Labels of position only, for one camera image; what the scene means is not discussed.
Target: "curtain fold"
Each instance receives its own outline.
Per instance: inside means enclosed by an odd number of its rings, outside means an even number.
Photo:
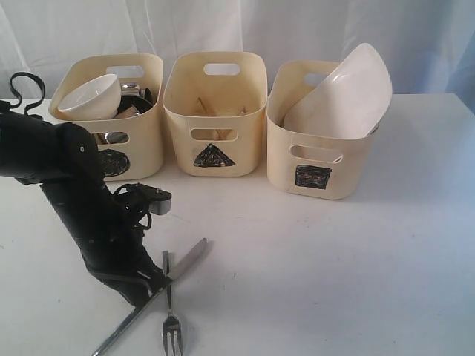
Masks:
[[[285,62],[340,61],[368,42],[395,93],[456,93],[475,111],[474,17],[473,0],[0,0],[0,96],[19,70],[52,96],[74,62],[105,53],[155,53],[167,78],[184,53],[246,50],[270,86]]]

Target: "white cup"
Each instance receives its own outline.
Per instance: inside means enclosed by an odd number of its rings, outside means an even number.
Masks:
[[[71,91],[58,105],[70,120],[112,119],[120,104],[120,83],[115,74],[105,74]]]

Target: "plastic bin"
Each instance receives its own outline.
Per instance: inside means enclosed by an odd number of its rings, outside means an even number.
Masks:
[[[223,65],[237,66],[238,73],[220,73]],[[261,57],[243,52],[181,56],[163,95],[180,168],[208,177],[252,172],[261,156],[266,101],[266,67]]]
[[[73,89],[106,74],[109,67],[139,66],[144,75],[139,78],[119,78],[121,83],[137,82],[150,88],[154,106],[142,115],[127,119],[72,121],[91,134],[125,133],[128,141],[98,145],[99,158],[105,170],[105,180],[140,179],[157,172],[163,164],[163,144],[160,127],[160,91],[163,80],[163,61],[147,53],[93,56],[71,67],[51,99],[50,114],[67,121],[58,111],[58,104]]]
[[[282,191],[341,199],[356,188],[377,128],[358,139],[313,136],[285,130],[284,116],[315,86],[309,73],[330,74],[338,63],[296,61],[283,65],[275,78],[267,108],[267,176]]]

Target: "black label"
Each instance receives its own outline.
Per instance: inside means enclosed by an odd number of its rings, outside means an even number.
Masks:
[[[298,187],[327,189],[331,168],[298,165],[295,169],[295,185]]]
[[[131,167],[127,155],[115,150],[99,151],[99,162],[106,177],[119,176]]]
[[[194,166],[201,168],[230,167],[232,165],[235,165],[234,161],[212,143],[208,144],[194,160]]]

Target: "black cable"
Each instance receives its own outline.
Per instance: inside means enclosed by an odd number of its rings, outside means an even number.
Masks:
[[[118,189],[115,190],[113,198],[117,202],[121,203],[121,205],[124,205],[130,217],[131,224],[133,226],[140,227],[142,230],[150,229],[151,213],[149,211],[149,208],[151,200],[147,198],[145,193],[143,193],[143,191],[141,191],[137,185],[130,183],[121,185],[120,187],[118,187]],[[130,205],[126,203],[127,201],[134,202],[134,204]],[[147,216],[148,219],[147,225],[143,225],[140,223],[140,220],[142,220],[145,216]]]
[[[27,73],[27,72],[17,72],[15,74],[13,74],[10,78],[10,91],[12,92],[12,94],[18,99],[18,103],[16,104],[12,104],[10,105],[10,108],[11,109],[16,109],[17,107],[19,107],[22,102],[23,102],[23,97],[22,95],[20,94],[20,92],[17,91],[17,89],[15,89],[15,87],[13,86],[13,80],[15,78],[18,78],[19,76],[26,76],[27,78],[30,78],[32,79],[38,86],[39,86],[39,89],[40,91],[42,92],[42,97],[40,98],[40,100],[38,100],[37,102],[33,102],[31,104],[28,104],[25,108],[24,108],[24,115],[28,115],[28,111],[33,109],[33,108],[37,108],[38,106],[40,106],[42,103],[43,103],[43,100],[45,99],[45,96],[46,96],[46,88],[45,88],[45,83],[42,81],[42,79],[39,77],[39,76],[35,76],[34,74],[32,73]],[[37,119],[43,119],[40,115],[36,115],[36,114],[32,114],[30,116],[33,116],[33,117],[36,117]]]

